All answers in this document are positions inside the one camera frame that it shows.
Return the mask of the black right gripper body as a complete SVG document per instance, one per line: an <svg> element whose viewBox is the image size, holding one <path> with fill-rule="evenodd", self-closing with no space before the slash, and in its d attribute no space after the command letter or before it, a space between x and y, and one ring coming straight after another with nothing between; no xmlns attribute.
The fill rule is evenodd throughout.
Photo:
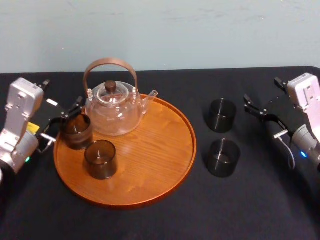
<svg viewBox="0 0 320 240"><path fill-rule="evenodd" d="M303 114L296 108L288 95L282 95L270 100L264 107L267 113L264 122L275 122L292 137L305 124Z"/></svg>

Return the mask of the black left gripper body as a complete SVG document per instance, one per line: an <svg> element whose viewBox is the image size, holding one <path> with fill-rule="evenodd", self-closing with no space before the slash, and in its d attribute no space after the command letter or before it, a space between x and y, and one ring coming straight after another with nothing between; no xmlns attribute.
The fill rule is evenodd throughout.
<svg viewBox="0 0 320 240"><path fill-rule="evenodd" d="M60 118L61 112L64 111L57 102L47 98L31 117L27 123L27 131L37 138L37 151L46 151L56 141L55 138L48 136L47 131L52 126L61 125L66 121Z"/></svg>

